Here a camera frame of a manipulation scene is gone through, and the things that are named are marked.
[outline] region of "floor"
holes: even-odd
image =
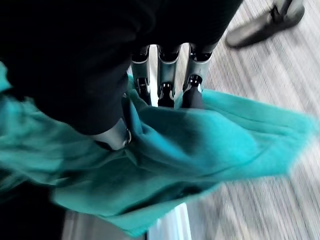
[[[244,0],[228,30],[271,5]],[[239,51],[224,37],[214,51],[206,88],[320,116],[320,0],[305,1],[298,27]],[[181,90],[187,45],[178,67]],[[151,61],[151,71],[156,61]],[[320,239],[320,141],[305,150],[289,177],[230,182],[188,205],[195,240]]]

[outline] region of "teal cloth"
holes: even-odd
[[[129,87],[133,140],[108,152],[30,99],[5,95],[3,65],[0,72],[2,169],[53,186],[57,204],[131,236],[221,182],[286,174],[316,132],[308,116],[221,92],[203,92],[206,110],[170,109],[147,106]]]

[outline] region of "silver metal part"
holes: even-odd
[[[150,93],[150,68],[149,68],[149,56],[144,61],[132,61],[131,62],[132,76],[134,83],[138,86],[138,79],[146,79],[147,92]]]
[[[172,84],[172,97],[175,95],[175,79],[179,54],[173,61],[164,61],[161,59],[158,49],[158,75],[157,75],[157,92],[158,97],[161,96],[161,86],[163,84]]]
[[[108,131],[91,135],[95,141],[106,143],[112,150],[120,150],[131,142],[131,132],[127,129],[125,121],[120,118]]]
[[[190,89],[190,80],[192,76],[199,76],[201,78],[201,83],[200,85],[200,92],[203,91],[204,89],[204,82],[207,78],[208,71],[209,71],[209,63],[212,58],[212,53],[206,59],[205,61],[197,61],[195,58],[192,56],[192,48],[190,47],[189,49],[189,58],[188,58],[188,63],[186,66],[186,72],[185,72],[185,79],[183,83],[183,91],[187,91]]]

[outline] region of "person's leg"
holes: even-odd
[[[275,0],[271,10],[232,30],[225,38],[230,48],[242,48],[296,26],[305,13],[303,0]]]

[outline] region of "black shoe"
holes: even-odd
[[[264,13],[256,19],[229,32],[225,38],[225,44],[229,48],[239,49],[247,47],[276,34],[277,32],[296,26],[305,14],[302,6],[295,16],[281,17],[277,7]]]

